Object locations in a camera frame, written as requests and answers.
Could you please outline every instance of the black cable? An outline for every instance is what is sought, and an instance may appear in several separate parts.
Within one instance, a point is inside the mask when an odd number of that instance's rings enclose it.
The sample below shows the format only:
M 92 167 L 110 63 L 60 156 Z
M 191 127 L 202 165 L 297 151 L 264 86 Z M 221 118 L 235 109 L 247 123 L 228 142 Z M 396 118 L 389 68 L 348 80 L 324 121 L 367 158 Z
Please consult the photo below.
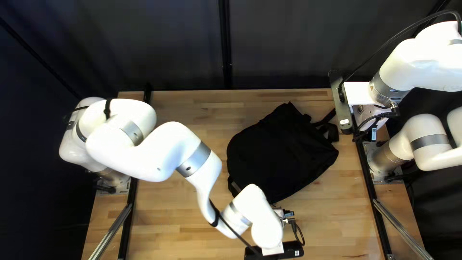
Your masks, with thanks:
M 298 236 L 297 236 L 297 232 L 293 232 L 295 234 L 295 239 L 300 243 L 302 244 L 302 246 L 305 245 L 305 238 L 303 237 L 303 233 L 302 233 L 302 230 L 300 229 L 300 227 L 297 225 L 297 223 L 295 223 L 295 227 L 298 229 L 298 232 L 300 233 L 300 236 L 302 237 L 302 241 L 303 242 L 300 242 L 300 239 L 298 239 Z
M 380 48 L 378 48 L 378 50 L 376 50 L 369 58 L 367 58 L 363 63 L 361 63 L 359 66 L 357 66 L 352 72 L 350 72 L 349 74 L 347 74 L 345 77 L 343 77 L 342 81 L 340 82 L 339 84 L 339 92 L 341 92 L 342 90 L 342 86 L 343 86 L 343 83 L 345 83 L 345 81 L 347 81 L 351 76 L 353 76 L 353 74 L 355 74 L 360 68 L 362 68 L 367 62 L 369 62 L 373 57 L 375 57 L 375 55 L 377 55 L 380 51 L 382 51 L 385 47 L 387 47 L 390 43 L 392 43 L 393 41 L 395 41 L 397 38 L 399 38 L 400 36 L 402 36 L 403 34 L 405 34 L 406 32 L 410 31 L 412 28 L 416 27 L 416 26 L 419 26 L 421 25 L 422 23 L 428 21 L 428 20 L 431 20 L 435 17 L 438 17 L 440 15 L 443 15 L 443 14 L 452 14 L 456 17 L 456 21 L 457 21 L 457 31 L 459 32 L 459 34 L 462 35 L 462 24 L 461 24 L 461 16 L 459 15 L 459 13 L 457 11 L 454 11 L 454 10 L 446 10 L 446 11 L 440 11 L 440 12 L 436 12 L 432 15 L 429 15 L 423 19 L 420 19 L 419 21 L 411 24 L 410 26 L 404 28 L 401 32 L 398 32 L 397 34 L 395 34 L 392 38 L 390 38 L 388 41 L 386 41 L 384 44 L 382 44 L 380 46 Z
M 245 246 L 247 246 L 248 248 L 250 248 L 250 249 L 254 252 L 255 255 L 261 256 L 261 257 L 262 257 L 262 255 L 261 255 L 253 246 L 251 246 L 251 245 L 250 245 L 245 239 L 243 239 L 236 231 L 234 231 L 234 229 L 232 229 L 232 227 L 228 224 L 228 222 L 226 222 L 226 220 L 223 219 L 223 216 L 221 216 L 221 214 L 219 214 L 218 217 L 219 217 L 219 218 L 221 219 L 221 221 L 223 221 L 223 223 L 225 223 L 225 225 L 234 233 L 234 235 L 236 235 L 237 238 L 239 238 L 239 239 L 242 241 L 242 243 L 245 244 Z
M 76 112 L 76 111 L 79 111 L 79 110 L 82 110 L 82 109 L 85 109 L 85 108 L 87 108 L 87 107 L 89 107 L 89 105 L 78 107 L 78 108 L 72 110 L 72 113 L 74 113 L 74 112 Z
M 213 204 L 213 202 L 211 200 L 210 201 L 210 205 L 212 206 L 212 208 L 216 209 L 215 205 Z M 248 248 L 250 248 L 255 255 L 259 256 L 259 257 L 263 257 L 263 255 L 261 255 L 253 246 L 251 246 L 245 239 L 243 239 L 236 231 L 234 231 L 234 229 L 228 224 L 228 222 L 226 222 L 226 220 L 224 220 L 223 216 L 219 213 L 218 210 L 216 210 L 216 212 L 218 212 L 218 218 L 221 219 L 221 221 L 223 221 L 223 223 L 225 223 L 225 225 L 231 230 L 231 232 L 234 233 L 234 235 L 239 238 L 240 241 L 242 241 L 242 243 L 245 244 L 245 246 L 247 246 Z
M 380 105 L 376 105 L 374 104 L 375 107 L 378 107 L 380 109 L 389 109 L 389 107 L 386 107 L 386 106 L 380 106 Z
M 380 120 L 381 117 L 382 117 L 382 115 L 381 115 L 381 114 L 378 114 L 378 115 L 375 115 L 375 116 L 371 116 L 370 118 L 367 118 L 366 120 L 364 120 L 364 121 L 358 126 L 358 130 L 361 129 L 361 127 L 363 127 L 367 122 L 373 120 L 374 118 L 379 118 L 379 120 Z
M 67 115 L 64 115 L 62 117 L 62 121 L 64 124 L 68 124 L 69 123 L 69 119 L 71 118 L 72 116 L 72 113 L 76 112 L 76 111 L 79 111 L 79 110 L 82 110 L 82 109 L 85 109 L 89 107 L 89 105 L 86 105 L 86 106 L 81 106 L 81 107 L 78 107 L 78 108 L 75 108 L 74 110 L 72 110 L 72 112 L 68 113 Z
M 380 120 L 381 118 L 376 118 L 376 120 L 365 130 L 366 133 L 368 133 L 374 126 L 377 125 L 378 121 Z

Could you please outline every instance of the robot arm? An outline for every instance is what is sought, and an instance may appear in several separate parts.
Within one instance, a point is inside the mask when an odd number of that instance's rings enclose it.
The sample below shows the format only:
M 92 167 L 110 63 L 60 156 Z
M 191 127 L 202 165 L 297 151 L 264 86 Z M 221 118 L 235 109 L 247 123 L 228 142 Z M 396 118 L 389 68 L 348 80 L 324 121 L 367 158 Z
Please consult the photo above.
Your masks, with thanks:
M 462 107 L 448 114 L 448 125 L 457 148 L 449 144 L 438 117 L 420 114 L 410 118 L 398 134 L 372 155 L 369 166 L 383 175 L 411 159 L 423 171 L 462 165 Z
M 462 90 L 462 37 L 457 22 L 431 25 L 415 38 L 402 41 L 370 82 L 346 82 L 345 92 L 357 125 L 396 107 L 415 87 L 439 91 Z M 386 118 L 377 123 L 380 128 Z M 360 130 L 367 129 L 373 120 Z
M 113 116 L 107 121 L 102 114 L 104 105 L 105 101 L 91 105 L 80 120 L 82 126 L 88 126 L 81 127 L 81 132 L 87 136 L 85 148 L 91 158 L 121 173 L 154 182 L 166 180 L 177 170 L 196 188 L 204 218 L 215 223 L 225 236 L 236 238 L 218 219 L 209 200 L 222 168 L 219 157 L 180 123 L 168 122 L 150 133 L 155 113 L 137 111 L 136 106 L 149 106 L 143 102 L 112 100 Z M 281 220 L 255 185 L 245 187 L 221 215 L 238 234 L 253 224 L 252 238 L 261 248 L 274 248 L 282 240 Z

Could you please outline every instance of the mounting plate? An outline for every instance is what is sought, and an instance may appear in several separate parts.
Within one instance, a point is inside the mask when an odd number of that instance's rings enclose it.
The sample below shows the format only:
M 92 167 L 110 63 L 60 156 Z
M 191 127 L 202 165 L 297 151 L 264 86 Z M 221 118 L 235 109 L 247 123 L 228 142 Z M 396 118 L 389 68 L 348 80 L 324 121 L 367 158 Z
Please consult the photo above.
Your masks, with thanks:
M 330 88 L 332 90 L 332 98 L 335 103 L 335 111 L 337 112 L 337 120 L 339 121 L 339 128 L 344 135 L 353 133 L 353 119 L 351 116 L 350 105 L 348 105 L 347 94 L 345 93 L 345 87 L 342 88 L 345 101 L 341 102 L 339 98 L 338 86 L 342 81 L 341 74 L 336 70 L 329 71 Z
M 97 196 L 115 196 L 115 195 L 123 195 L 123 194 L 128 194 L 128 191 L 130 190 L 130 182 L 131 182 L 132 178 L 129 178 L 128 181 L 122 185 L 122 186 L 119 186 L 119 187 L 115 187 L 115 193 L 111 194 L 107 191 L 101 191 L 101 190 L 96 190 L 96 195 Z M 105 185 L 103 183 L 102 180 L 99 180 L 97 182 L 98 185 L 100 186 L 105 186 L 105 187 L 109 187 L 107 185 Z

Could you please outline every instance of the metal rail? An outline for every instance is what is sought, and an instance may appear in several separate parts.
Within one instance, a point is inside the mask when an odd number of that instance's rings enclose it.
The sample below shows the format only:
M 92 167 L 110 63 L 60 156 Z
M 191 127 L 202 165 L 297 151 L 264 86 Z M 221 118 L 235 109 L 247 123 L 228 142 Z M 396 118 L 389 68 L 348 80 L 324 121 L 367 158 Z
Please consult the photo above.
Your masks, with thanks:
M 112 238 L 114 238 L 114 236 L 116 235 L 122 223 L 128 217 L 130 212 L 132 212 L 132 206 L 133 204 L 129 203 L 125 206 L 125 208 L 123 208 L 122 212 L 119 214 L 119 216 L 114 221 L 114 223 L 112 223 L 112 226 L 109 228 L 108 232 L 104 235 L 103 239 L 98 244 L 95 251 L 93 251 L 93 253 L 91 254 L 88 260 L 98 260 L 101 258 L 104 251 L 106 250 L 108 245 L 111 243 Z
M 393 214 L 390 213 L 390 211 L 387 210 L 387 208 L 380 203 L 377 199 L 373 199 L 374 207 L 384 216 L 390 223 L 393 225 L 393 227 L 398 231 L 400 236 L 403 238 L 404 242 L 422 259 L 425 260 L 434 260 L 432 256 L 425 251 L 418 243 L 417 241 L 408 233 L 406 228 L 393 216 Z

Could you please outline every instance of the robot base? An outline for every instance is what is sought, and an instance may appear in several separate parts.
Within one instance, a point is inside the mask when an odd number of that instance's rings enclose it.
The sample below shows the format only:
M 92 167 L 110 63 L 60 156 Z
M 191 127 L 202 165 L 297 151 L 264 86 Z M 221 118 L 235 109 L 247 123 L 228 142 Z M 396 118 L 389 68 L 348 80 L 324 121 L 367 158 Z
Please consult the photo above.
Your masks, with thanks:
M 377 147 L 376 142 L 363 142 L 363 148 L 364 152 L 367 155 L 367 163 L 370 163 L 372 161 L 372 156 L 376 150 L 379 149 Z M 380 185 L 380 184 L 400 184 L 402 183 L 402 180 L 393 180 L 390 182 L 386 182 L 385 178 L 388 176 L 388 173 L 381 173 L 381 172 L 374 172 L 371 168 L 369 168 L 369 171 L 371 173 L 372 181 L 374 185 Z M 397 167 L 394 172 L 397 175 L 402 175 L 402 170 L 401 167 Z

